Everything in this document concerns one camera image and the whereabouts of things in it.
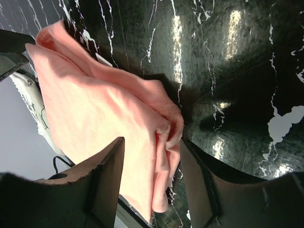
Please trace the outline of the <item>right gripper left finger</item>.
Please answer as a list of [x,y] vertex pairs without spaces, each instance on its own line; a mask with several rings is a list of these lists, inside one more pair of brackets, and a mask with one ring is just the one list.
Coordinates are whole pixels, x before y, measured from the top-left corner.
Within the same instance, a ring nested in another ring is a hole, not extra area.
[[3,228],[112,228],[124,162],[124,138],[52,176],[0,175]]

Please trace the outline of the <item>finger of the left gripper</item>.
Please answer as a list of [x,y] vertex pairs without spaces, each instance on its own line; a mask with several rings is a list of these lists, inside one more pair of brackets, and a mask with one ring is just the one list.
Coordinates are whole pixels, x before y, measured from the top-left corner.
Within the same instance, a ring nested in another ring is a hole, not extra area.
[[0,30],[1,82],[29,62],[23,55],[26,44],[35,44],[34,38],[27,34]]

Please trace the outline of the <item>salmon pink t-shirt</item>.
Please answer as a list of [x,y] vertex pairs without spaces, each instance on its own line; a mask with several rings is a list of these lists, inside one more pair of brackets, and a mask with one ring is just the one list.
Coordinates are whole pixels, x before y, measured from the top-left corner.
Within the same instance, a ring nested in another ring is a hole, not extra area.
[[150,221],[168,208],[184,121],[158,80],[93,59],[62,21],[26,44],[55,145],[75,164],[125,139],[120,194]]

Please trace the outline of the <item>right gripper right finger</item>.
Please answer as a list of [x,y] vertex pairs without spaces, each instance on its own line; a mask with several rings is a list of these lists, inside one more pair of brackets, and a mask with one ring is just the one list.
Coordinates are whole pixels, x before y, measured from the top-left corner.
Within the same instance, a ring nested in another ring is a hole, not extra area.
[[181,169],[194,228],[301,228],[304,174],[265,180],[180,142]]

